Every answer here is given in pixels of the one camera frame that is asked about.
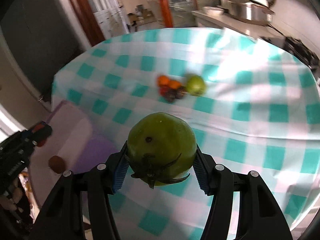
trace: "green fruit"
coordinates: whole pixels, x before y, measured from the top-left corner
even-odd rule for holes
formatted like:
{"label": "green fruit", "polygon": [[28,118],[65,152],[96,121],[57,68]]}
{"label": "green fruit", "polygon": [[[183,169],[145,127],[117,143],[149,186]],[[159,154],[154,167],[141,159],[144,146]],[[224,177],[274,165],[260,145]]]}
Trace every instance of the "green fruit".
{"label": "green fruit", "polygon": [[198,75],[192,75],[187,79],[186,90],[192,96],[201,96],[207,89],[202,77]]}
{"label": "green fruit", "polygon": [[196,156],[196,136],[183,120],[166,113],[149,114],[129,132],[127,159],[133,178],[150,188],[184,181]]}

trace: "fruit pile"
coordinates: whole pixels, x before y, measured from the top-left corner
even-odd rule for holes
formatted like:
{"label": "fruit pile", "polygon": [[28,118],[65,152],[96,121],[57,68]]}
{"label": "fruit pile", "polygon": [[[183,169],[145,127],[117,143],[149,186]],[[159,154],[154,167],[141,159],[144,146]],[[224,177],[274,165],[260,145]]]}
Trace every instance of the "fruit pile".
{"label": "fruit pile", "polygon": [[165,75],[158,76],[157,84],[159,94],[163,96],[169,103],[173,103],[175,99],[182,99],[186,93],[192,96],[201,96],[206,90],[206,84],[202,77],[191,75],[187,78],[186,86],[181,82],[172,80]]}

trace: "brown round object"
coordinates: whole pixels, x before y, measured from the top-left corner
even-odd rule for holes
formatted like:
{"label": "brown round object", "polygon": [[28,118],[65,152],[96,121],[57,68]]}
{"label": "brown round object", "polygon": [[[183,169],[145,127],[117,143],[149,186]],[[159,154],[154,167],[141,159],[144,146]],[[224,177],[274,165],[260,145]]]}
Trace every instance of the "brown round object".
{"label": "brown round object", "polygon": [[185,87],[179,87],[177,89],[176,98],[182,99],[186,93],[187,93],[187,91],[186,91]]}
{"label": "brown round object", "polygon": [[173,103],[176,99],[176,93],[177,93],[176,90],[169,89],[164,95],[165,100],[167,100],[169,103]]}
{"label": "brown round object", "polygon": [[52,156],[48,161],[48,166],[57,174],[63,173],[66,168],[66,162],[60,156]]}

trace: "checkered tablecloth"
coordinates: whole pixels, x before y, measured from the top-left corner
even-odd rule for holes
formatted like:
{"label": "checkered tablecloth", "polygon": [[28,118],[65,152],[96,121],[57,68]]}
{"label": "checkered tablecloth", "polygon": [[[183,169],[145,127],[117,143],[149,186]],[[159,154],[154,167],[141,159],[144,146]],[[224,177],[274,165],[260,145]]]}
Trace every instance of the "checkered tablecloth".
{"label": "checkered tablecloth", "polygon": [[[173,104],[156,77],[201,75],[208,90]],[[132,126],[154,112],[185,120],[204,153],[231,171],[256,170],[291,228],[319,197],[320,100],[310,70],[291,54],[229,29],[161,29],[104,41],[54,79],[53,107],[72,101],[120,150]],[[122,239],[198,240],[212,197],[194,171],[184,182],[150,189],[130,177],[110,197]],[[236,233],[234,194],[229,239]]]}

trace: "kitchen counter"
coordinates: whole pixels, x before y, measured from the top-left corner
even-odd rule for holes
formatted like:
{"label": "kitchen counter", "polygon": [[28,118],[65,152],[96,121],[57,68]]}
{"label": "kitchen counter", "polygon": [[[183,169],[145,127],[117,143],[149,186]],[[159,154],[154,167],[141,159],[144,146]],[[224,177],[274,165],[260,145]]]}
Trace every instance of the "kitchen counter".
{"label": "kitchen counter", "polygon": [[214,17],[208,16],[202,11],[192,11],[192,14],[196,17],[198,27],[229,28],[255,39],[259,37],[281,37],[281,34],[269,27],[244,23],[226,13]]}

